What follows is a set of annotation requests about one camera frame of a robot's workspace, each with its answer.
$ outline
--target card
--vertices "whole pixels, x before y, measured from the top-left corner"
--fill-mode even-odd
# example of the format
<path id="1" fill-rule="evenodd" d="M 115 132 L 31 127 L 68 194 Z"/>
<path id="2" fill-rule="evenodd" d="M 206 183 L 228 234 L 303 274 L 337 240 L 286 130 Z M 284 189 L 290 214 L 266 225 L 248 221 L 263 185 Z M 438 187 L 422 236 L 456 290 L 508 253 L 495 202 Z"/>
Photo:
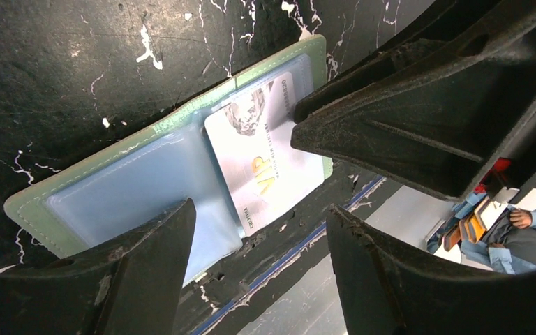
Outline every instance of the card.
<path id="1" fill-rule="evenodd" d="M 324 181 L 322 157 L 290 146 L 296 102 L 293 78 L 286 72 L 229 98 L 204 122 L 247 236 Z"/>

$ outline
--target wallet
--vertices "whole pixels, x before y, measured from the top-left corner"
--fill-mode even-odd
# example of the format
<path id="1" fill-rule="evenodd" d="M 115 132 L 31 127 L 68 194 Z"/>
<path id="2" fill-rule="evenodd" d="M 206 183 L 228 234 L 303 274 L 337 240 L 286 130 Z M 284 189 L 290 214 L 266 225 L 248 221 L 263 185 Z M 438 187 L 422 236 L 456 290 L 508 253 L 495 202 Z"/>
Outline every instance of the wallet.
<path id="1" fill-rule="evenodd" d="M 246 215 L 238 212 L 234 192 L 239 189 L 230 184 L 205 122 L 215 113 L 224 113 L 225 122 L 239 135 L 264 134 L 258 115 L 262 113 L 253 111 L 269 107 L 264 95 L 271 89 L 283 89 L 284 84 L 274 81 L 287 75 L 292 82 L 288 82 L 290 94 L 297 101 L 302 99 L 326 83 L 325 55 L 322 36 L 295 43 L 228 78 L 160 121 L 14 194 L 6 201 L 5 212 L 48 250 L 64 258 L 136 228 L 191 198 L 196 208 L 196 224 L 186 285 L 240 248 L 241 238 L 253 233 L 247 226 L 248 220 L 241 219 Z M 242 96 L 250 97 L 248 110 L 245 103 L 240 103 L 239 110 L 232 106 Z M 282 120 L 273 122 L 281 125 L 290 115 L 280 116 Z M 279 140 L 285 139 L 267 139 L 270 145 Z M 315 167 L 315 157 L 302 158 Z M 314 179 L 320 177 L 323 182 L 332 174 L 332 160 L 321 156 L 318 159 L 319 174 Z M 253 161 L 251 167 L 257 177 L 267 175 L 263 164 L 267 161 Z M 298 196 L 305 196 L 317 185 L 312 187 Z M 281 204 L 269 217 L 295 204 Z"/>

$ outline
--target scratched black surface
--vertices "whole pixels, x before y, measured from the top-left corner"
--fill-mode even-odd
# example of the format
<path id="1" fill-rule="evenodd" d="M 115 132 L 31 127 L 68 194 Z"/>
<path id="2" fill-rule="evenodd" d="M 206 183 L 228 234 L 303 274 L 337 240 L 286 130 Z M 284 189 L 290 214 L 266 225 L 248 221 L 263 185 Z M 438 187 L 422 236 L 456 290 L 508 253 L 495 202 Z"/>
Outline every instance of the scratched black surface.
<path id="1" fill-rule="evenodd" d="M 4 214 L 13 193 L 168 115 L 302 33 L 326 36 L 335 77 L 431 2 L 0 0 L 0 268 L 55 259 Z M 138 63 L 143 27 L 152 57 Z M 337 196 L 352 195 L 345 192 Z"/>

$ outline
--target human hand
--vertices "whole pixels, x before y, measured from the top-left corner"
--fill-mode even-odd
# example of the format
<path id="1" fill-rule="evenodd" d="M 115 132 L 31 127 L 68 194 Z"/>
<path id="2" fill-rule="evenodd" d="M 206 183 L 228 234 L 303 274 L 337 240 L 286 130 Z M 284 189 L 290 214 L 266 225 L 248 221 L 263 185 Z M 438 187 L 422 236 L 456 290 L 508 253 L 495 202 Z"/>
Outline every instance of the human hand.
<path id="1" fill-rule="evenodd" d="M 520 209 L 514 210 L 510 214 L 510 222 L 513 226 L 523 229 L 531 225 L 533 218 L 530 211 L 521 211 Z"/>

